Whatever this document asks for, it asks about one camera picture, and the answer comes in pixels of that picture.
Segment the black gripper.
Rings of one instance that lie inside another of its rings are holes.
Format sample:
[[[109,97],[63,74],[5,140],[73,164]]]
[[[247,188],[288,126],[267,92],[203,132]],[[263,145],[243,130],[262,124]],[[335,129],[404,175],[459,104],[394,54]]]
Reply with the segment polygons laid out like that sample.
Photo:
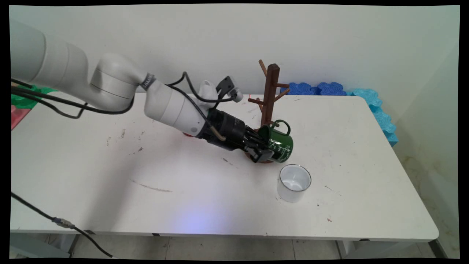
[[[225,141],[218,139],[209,125],[204,125],[198,139],[228,151],[242,149],[254,163],[269,162],[273,157],[274,151],[266,145],[268,140],[259,135],[257,130],[247,127],[242,120],[218,109],[210,109],[207,119]]]

